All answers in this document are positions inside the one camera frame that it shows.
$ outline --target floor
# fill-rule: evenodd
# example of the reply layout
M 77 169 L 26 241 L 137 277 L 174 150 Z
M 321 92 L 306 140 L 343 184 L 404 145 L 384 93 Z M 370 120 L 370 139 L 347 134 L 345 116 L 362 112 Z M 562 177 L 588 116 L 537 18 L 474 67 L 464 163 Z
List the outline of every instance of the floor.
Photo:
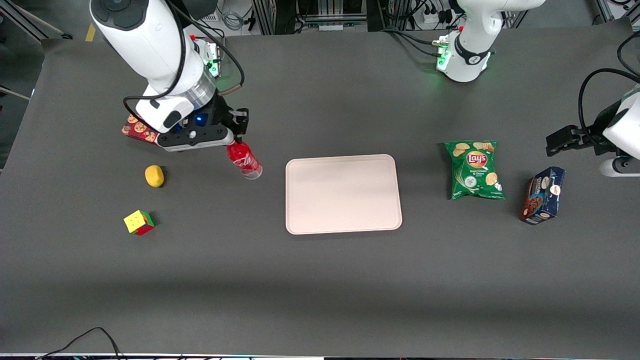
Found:
M 90 24 L 89 0 L 14 0 L 37 17 L 84 41 Z M 590 26 L 594 22 L 593 0 L 547 0 L 541 7 L 531 10 L 522 23 L 526 28 L 553 28 Z M 226 0 L 227 9 L 240 14 L 249 7 L 247 0 Z M 0 23 L 0 85 L 29 96 L 40 73 L 44 58 L 40 44 L 28 37 L 9 19 Z M 18 131 L 28 102 L 18 97 L 0 97 L 0 169 L 4 167 L 11 144 Z

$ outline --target table surface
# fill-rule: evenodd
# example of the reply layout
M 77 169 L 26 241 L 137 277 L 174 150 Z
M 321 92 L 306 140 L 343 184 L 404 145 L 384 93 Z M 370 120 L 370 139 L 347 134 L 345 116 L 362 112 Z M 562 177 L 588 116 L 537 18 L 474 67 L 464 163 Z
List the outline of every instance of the table surface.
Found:
M 144 79 L 106 44 L 46 42 L 0 177 L 0 351 L 103 326 L 124 352 L 637 358 L 637 179 L 601 176 L 591 150 L 545 155 L 630 31 L 503 31 L 468 84 L 383 33 L 230 39 L 247 80 L 227 101 L 251 111 L 257 181 L 224 149 L 123 136 L 121 100 Z M 631 87 L 595 79 L 588 119 Z M 440 144 L 459 139 L 498 141 L 507 200 L 448 199 Z M 287 162 L 360 154 L 395 158 L 402 226 L 289 234 Z M 151 164 L 166 167 L 162 189 L 145 183 Z M 559 218 L 521 223 L 527 179 L 550 165 L 567 170 Z M 136 209 L 157 221 L 142 238 L 122 222 Z M 109 351 L 97 334 L 74 346 Z

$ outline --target green led light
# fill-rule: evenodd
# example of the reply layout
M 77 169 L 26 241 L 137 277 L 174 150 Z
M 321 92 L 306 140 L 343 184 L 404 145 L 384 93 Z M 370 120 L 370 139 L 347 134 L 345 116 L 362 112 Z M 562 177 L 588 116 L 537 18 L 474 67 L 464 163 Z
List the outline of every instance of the green led light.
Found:
M 446 50 L 444 54 L 440 55 L 440 60 L 438 60 L 438 70 L 444 71 L 449 64 L 449 60 L 451 59 L 451 50 Z
M 211 73 L 211 75 L 213 75 L 214 78 L 220 74 L 218 67 L 216 66 L 216 62 L 217 61 L 214 61 L 214 60 L 207 62 L 207 67 L 209 68 L 209 72 Z

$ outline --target rubik's cube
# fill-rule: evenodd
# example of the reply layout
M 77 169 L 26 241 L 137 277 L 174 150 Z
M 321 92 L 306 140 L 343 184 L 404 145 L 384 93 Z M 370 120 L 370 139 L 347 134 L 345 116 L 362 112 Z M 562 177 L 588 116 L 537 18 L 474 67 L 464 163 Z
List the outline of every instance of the rubik's cube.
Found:
M 154 222 L 151 221 L 151 216 L 138 210 L 135 213 L 124 218 L 124 223 L 127 224 L 127 230 L 131 234 L 141 236 L 155 227 Z

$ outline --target yellow sponge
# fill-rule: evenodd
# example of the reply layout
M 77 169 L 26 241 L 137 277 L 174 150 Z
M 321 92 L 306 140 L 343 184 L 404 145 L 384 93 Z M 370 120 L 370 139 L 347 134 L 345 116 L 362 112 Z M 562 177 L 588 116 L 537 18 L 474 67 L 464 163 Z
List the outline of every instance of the yellow sponge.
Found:
M 151 165 L 145 170 L 145 179 L 149 185 L 159 188 L 164 183 L 162 169 L 157 165 Z

